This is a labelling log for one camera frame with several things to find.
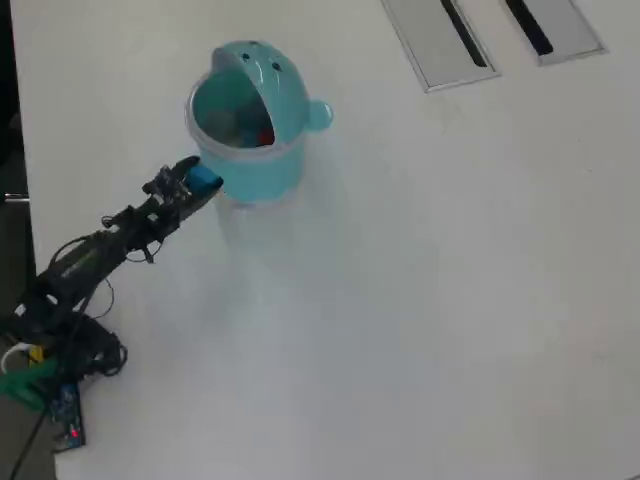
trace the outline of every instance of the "metal slot cover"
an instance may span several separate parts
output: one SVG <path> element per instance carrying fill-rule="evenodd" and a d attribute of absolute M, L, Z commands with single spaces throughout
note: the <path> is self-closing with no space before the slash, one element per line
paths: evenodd
<path fill-rule="evenodd" d="M 504 0 L 543 65 L 605 51 L 573 0 Z"/>
<path fill-rule="evenodd" d="M 425 91 L 498 75 L 455 0 L 382 0 Z"/>

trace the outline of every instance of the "cable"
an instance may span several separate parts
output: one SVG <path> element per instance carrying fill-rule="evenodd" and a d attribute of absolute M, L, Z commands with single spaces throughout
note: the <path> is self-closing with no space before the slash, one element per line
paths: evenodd
<path fill-rule="evenodd" d="M 13 466 L 13 470 L 11 470 L 11 476 L 9 477 L 9 480 L 16 480 L 18 473 L 20 473 L 20 468 L 22 468 L 22 463 L 27 457 L 29 450 L 31 450 L 31 446 L 33 445 L 33 442 L 35 441 L 36 436 L 38 435 L 38 432 L 40 431 L 40 428 L 44 423 L 44 419 L 47 417 L 48 411 L 49 411 L 49 407 L 47 406 L 42 409 L 42 412 L 40 412 L 40 415 L 38 416 L 38 420 L 33 426 L 33 429 L 31 430 L 31 433 L 29 434 L 29 438 L 27 438 L 27 441 L 25 442 L 24 447 L 22 447 L 22 451 L 20 452 L 20 456 L 18 457 L 18 460 Z"/>
<path fill-rule="evenodd" d="M 56 260 L 58 260 L 58 257 L 60 256 L 60 254 L 65 248 L 68 248 L 71 245 L 75 245 L 76 243 L 80 243 L 83 241 L 86 242 L 87 240 L 90 240 L 90 239 L 91 239 L 90 235 L 82 235 L 81 237 L 77 237 L 77 238 L 74 238 L 73 240 L 69 240 L 67 243 L 61 246 L 58 250 L 56 250 L 56 253 L 53 254 L 53 256 L 51 257 L 51 260 L 49 261 L 49 267 L 51 267 L 51 265 L 56 263 Z"/>
<path fill-rule="evenodd" d="M 11 355 L 13 355 L 15 352 L 24 352 L 24 351 L 28 351 L 31 347 L 33 347 L 33 345 L 31 345 L 30 343 L 16 343 L 13 347 L 9 348 L 6 352 L 4 352 L 4 355 L 2 356 L 2 360 L 0 360 L 0 370 L 2 370 L 2 373 L 7 373 L 7 358 L 9 358 Z"/>
<path fill-rule="evenodd" d="M 10 335 L 8 333 L 4 333 L 2 334 L 2 338 L 8 342 L 9 344 L 16 344 L 16 343 L 20 343 L 20 340 L 18 340 L 17 338 L 15 338 L 13 335 Z M 31 352 L 29 351 L 20 351 L 19 352 L 24 358 L 26 358 L 27 360 L 31 360 L 31 362 L 33 363 L 38 363 L 38 360 L 36 358 L 33 357 L 33 355 L 31 355 Z"/>
<path fill-rule="evenodd" d="M 115 367 L 113 370 L 106 370 L 106 371 L 102 370 L 100 372 L 102 373 L 102 375 L 104 375 L 105 377 L 114 377 L 122 371 L 125 364 L 127 363 L 127 360 L 129 359 L 129 350 L 127 350 L 127 347 L 120 344 L 120 353 L 121 353 L 120 363 L 118 364 L 118 366 Z"/>
<path fill-rule="evenodd" d="M 99 319 L 101 319 L 103 317 L 106 317 L 109 314 L 109 312 L 111 311 L 111 309 L 113 308 L 113 304 L 116 301 L 116 292 L 113 289 L 113 285 L 111 285 L 111 282 L 109 281 L 108 278 L 105 278 L 104 281 L 107 283 L 107 285 L 111 289 L 111 303 L 109 304 L 109 307 L 104 311 L 104 313 L 101 313 L 97 317 L 93 317 L 94 320 L 99 320 Z"/>
<path fill-rule="evenodd" d="M 109 225 L 109 222 L 111 222 L 111 220 L 113 220 L 113 217 L 111 215 L 103 215 L 102 217 L 100 217 L 100 223 L 104 228 L 109 228 L 111 226 Z"/>

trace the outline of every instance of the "container handle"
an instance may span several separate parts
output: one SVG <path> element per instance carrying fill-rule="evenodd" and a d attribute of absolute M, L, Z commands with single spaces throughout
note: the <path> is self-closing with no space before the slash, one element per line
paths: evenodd
<path fill-rule="evenodd" d="M 333 109 L 325 102 L 312 100 L 309 104 L 309 130 L 326 130 L 333 122 Z"/>

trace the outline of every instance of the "light blue cup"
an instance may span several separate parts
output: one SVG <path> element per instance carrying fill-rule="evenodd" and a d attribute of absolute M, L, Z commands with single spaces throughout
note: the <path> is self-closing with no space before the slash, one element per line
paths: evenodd
<path fill-rule="evenodd" d="M 214 51 L 186 117 L 202 163 L 222 177 L 225 193 L 242 204 L 260 204 L 300 183 L 306 131 L 328 128 L 333 113 L 326 103 L 309 100 L 297 68 L 280 51 L 241 41 Z M 271 127 L 271 136 L 265 134 Z M 273 144 L 256 146 L 265 137 Z"/>

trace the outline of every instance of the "white wire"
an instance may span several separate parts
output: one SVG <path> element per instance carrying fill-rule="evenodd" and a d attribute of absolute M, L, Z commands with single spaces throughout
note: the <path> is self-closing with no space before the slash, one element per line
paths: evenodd
<path fill-rule="evenodd" d="M 2 370 L 2 373 L 6 374 L 7 373 L 7 358 L 9 358 L 10 355 L 12 355 L 15 352 L 25 352 L 27 350 L 29 350 L 31 347 L 33 347 L 33 345 L 31 345 L 30 343 L 16 343 L 13 347 L 9 348 L 9 350 L 7 350 L 6 352 L 4 352 L 4 355 L 2 356 L 2 360 L 0 360 L 0 370 Z"/>

